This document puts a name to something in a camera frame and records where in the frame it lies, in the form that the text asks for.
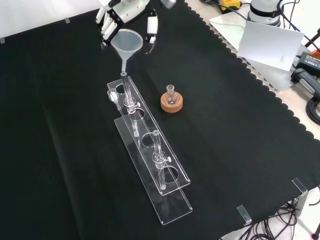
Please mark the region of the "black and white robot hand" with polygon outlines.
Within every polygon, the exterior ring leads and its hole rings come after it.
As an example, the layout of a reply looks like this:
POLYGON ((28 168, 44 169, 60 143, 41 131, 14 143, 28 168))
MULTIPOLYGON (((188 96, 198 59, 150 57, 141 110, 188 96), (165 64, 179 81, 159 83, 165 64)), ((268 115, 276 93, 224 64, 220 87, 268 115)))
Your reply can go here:
POLYGON ((150 54, 158 33, 158 15, 149 0, 100 0, 95 22, 100 26, 102 46, 108 46, 120 29, 147 13, 143 52, 150 54))

